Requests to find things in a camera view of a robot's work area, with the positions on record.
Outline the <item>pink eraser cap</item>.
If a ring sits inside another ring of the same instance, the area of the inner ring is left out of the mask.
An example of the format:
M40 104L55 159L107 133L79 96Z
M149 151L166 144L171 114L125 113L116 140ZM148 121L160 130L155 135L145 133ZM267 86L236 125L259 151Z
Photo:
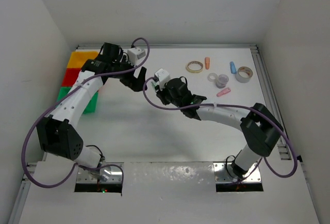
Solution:
M228 94L230 92L231 92L231 89L229 87L227 87L227 88L224 88L223 90L221 90L220 92L218 92L216 94L216 96L217 97L221 97L221 96L226 95L226 94Z

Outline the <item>blue eraser cap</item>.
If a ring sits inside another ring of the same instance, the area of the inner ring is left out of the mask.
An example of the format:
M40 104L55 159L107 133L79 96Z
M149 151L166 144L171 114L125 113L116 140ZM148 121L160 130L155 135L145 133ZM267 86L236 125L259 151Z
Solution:
M237 70L236 70L236 66L235 66L235 64L234 64L233 61L231 61L229 63L229 66L230 66L230 72L231 72L231 74L236 74L237 73Z

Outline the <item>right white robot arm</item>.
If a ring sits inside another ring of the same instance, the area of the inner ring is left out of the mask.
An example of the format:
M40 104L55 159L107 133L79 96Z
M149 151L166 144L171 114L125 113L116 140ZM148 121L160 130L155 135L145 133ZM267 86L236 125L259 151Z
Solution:
M256 103L245 114L236 107L231 109L207 103L205 96L192 94L187 81L181 78L153 79L152 86L163 105L174 105L184 116L217 122L243 133L246 145L230 165L232 177L242 179L256 161L271 154L281 137L282 126L263 104Z

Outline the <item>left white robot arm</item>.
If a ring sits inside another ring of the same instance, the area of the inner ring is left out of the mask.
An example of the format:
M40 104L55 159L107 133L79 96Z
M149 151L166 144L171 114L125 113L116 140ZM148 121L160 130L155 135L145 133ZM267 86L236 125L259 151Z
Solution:
M74 161L80 166L96 168L102 155L84 145L76 127L93 96L109 78L117 78L134 92L142 91L146 68L142 63L149 50L135 45L127 50L104 43L94 59L87 59L66 99L37 124L43 151Z

